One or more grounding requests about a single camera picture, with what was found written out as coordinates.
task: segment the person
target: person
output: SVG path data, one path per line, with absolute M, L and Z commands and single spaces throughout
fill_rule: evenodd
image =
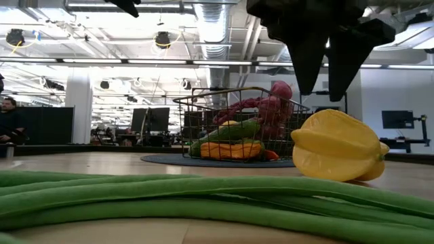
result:
M 1 103 L 0 113 L 0 144 L 8 142 L 16 143 L 12 138 L 5 135 L 5 131 L 18 130 L 23 132 L 26 129 L 23 116 L 16 111 L 16 101 L 13 98 L 5 98 Z

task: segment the blue round mat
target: blue round mat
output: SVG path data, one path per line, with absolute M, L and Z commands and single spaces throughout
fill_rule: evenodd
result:
M 232 168 L 276 168 L 295 167 L 291 159 L 272 162 L 237 163 L 229 161 L 216 161 L 206 159 L 192 159 L 180 154 L 149 155 L 140 158 L 150 163 L 162 163 L 167 165 L 194 166 L 194 167 L 232 167 Z

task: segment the yellow toy vegetable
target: yellow toy vegetable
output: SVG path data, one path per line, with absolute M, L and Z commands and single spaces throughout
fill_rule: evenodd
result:
M 224 122 L 224 123 L 219 127 L 219 129 L 222 129 L 222 128 L 228 126 L 228 125 L 233 125 L 233 124 L 235 124 L 235 123 L 237 123 L 237 122 L 236 122 L 236 121 L 226 121 L 226 122 Z
M 294 164 L 304 175 L 340 182 L 379 177 L 389 151 L 367 125 L 331 109 L 309 117 L 291 137 Z

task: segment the white column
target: white column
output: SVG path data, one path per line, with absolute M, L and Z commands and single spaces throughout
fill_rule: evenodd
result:
M 428 60 L 431 65 L 434 65 L 434 54 L 428 54 Z
M 92 81 L 87 69 L 71 68 L 66 86 L 65 106 L 75 107 L 73 143 L 90 143 L 92 99 Z

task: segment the green toy vegetable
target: green toy vegetable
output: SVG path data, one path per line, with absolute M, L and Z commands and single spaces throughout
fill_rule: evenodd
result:
M 243 138 L 253 138 L 260 130 L 260 124 L 255 120 L 246 120 L 224 126 L 193 143 L 189 149 L 192 157 L 201 156 L 201 145 L 205 142 L 232 144 Z

